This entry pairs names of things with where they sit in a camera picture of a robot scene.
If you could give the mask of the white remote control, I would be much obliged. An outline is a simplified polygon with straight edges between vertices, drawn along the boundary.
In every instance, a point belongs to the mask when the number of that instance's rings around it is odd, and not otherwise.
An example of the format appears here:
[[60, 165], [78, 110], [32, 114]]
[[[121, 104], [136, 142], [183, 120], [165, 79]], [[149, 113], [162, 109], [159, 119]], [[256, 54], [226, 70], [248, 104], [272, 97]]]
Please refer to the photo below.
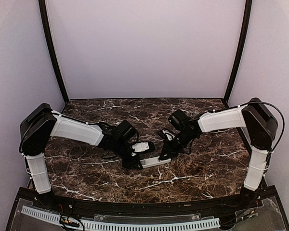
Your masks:
[[163, 164], [167, 164], [171, 161], [171, 159], [166, 159], [166, 160], [160, 160], [158, 156], [148, 158], [148, 159], [143, 159], [140, 161], [141, 165], [143, 168], [149, 168], [149, 167], [155, 167]]

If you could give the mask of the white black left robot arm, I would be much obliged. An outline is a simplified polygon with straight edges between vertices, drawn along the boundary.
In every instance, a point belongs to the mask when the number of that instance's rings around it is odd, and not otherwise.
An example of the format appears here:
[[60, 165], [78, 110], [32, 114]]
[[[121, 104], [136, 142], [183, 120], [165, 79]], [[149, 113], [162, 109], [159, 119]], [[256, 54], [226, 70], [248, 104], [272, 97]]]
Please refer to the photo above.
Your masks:
[[26, 160], [40, 203], [48, 210], [58, 206], [58, 198], [50, 193], [52, 186], [46, 164], [50, 145], [58, 147], [61, 141], [67, 147], [79, 144], [102, 149], [113, 153], [127, 169], [142, 169], [139, 155], [150, 147], [139, 140], [138, 131], [127, 120], [117, 125], [85, 122], [53, 110], [47, 103], [40, 104], [20, 123], [19, 132], [19, 153]]

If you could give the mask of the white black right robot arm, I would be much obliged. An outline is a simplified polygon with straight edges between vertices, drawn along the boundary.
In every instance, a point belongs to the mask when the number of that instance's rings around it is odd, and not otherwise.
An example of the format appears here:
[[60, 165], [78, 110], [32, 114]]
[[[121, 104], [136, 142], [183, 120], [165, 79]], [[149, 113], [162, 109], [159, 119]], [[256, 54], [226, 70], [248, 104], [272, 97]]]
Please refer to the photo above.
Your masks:
[[216, 167], [216, 179], [246, 189], [236, 205], [246, 209], [269, 169], [284, 133], [284, 118], [274, 105], [253, 98], [247, 103], [203, 113], [178, 109], [171, 113], [162, 138], [160, 160], [198, 160], [204, 173]]

